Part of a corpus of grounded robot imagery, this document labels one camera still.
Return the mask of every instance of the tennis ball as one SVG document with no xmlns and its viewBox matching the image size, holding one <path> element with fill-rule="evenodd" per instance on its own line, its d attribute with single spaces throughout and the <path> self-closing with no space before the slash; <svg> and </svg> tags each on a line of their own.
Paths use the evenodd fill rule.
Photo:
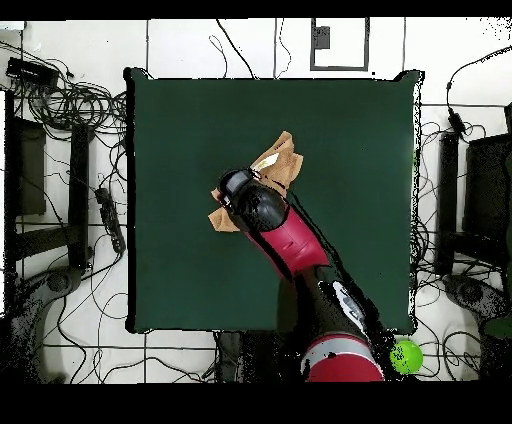
<svg viewBox="0 0 512 424">
<path fill-rule="evenodd" d="M 390 353 L 391 363 L 400 374 L 414 374 L 423 364 L 423 353 L 411 340 L 401 340 Z"/>
</svg>

